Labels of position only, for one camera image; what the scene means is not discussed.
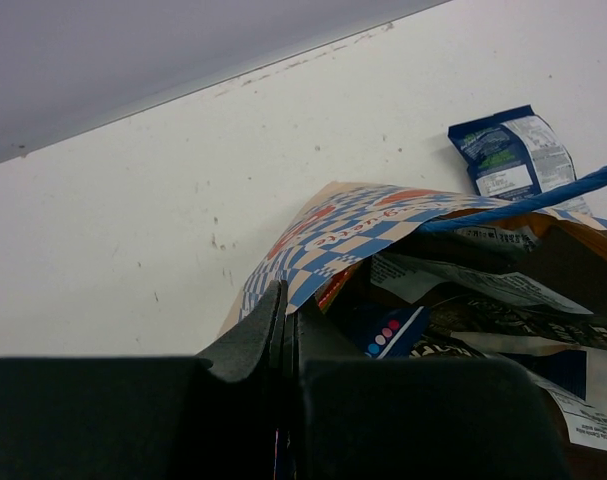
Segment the blue white snack bag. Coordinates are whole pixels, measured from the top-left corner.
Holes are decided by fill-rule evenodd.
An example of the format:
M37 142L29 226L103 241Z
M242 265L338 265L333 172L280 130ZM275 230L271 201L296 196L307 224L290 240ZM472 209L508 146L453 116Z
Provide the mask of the blue white snack bag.
M425 307L391 308L377 304L355 307L340 328L373 359L409 357L429 324Z

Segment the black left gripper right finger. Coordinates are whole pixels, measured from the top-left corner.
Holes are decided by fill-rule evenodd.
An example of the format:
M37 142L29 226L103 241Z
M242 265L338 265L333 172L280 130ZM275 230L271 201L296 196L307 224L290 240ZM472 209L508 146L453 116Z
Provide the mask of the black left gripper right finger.
M488 358L374 360L314 305L292 315L301 479L566 479L542 396Z

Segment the blue checkered paper bag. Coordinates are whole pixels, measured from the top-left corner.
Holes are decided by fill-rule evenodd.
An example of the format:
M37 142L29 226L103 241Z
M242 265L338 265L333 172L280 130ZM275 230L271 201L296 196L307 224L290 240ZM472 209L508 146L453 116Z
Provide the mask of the blue checkered paper bag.
M607 186L607 166L570 185L509 202L477 195L379 185L326 185L298 212L248 277L221 330L227 332L256 306L273 280L288 285L286 310L295 312L332 276L414 233L476 227L540 215L590 236L607 220L558 209L558 204Z

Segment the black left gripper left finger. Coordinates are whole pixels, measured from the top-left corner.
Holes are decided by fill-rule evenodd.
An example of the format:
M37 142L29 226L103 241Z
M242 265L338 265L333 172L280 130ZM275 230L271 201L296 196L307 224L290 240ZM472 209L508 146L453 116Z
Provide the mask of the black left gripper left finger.
M0 358L0 479L269 479L287 288L188 356Z

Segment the dark blue snack bag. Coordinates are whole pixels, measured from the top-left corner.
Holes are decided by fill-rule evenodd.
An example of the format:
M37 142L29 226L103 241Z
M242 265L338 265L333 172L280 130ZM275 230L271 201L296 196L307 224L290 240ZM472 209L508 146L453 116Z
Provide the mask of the dark blue snack bag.
M568 150L529 105L453 125L447 136L480 196L518 201L577 180Z

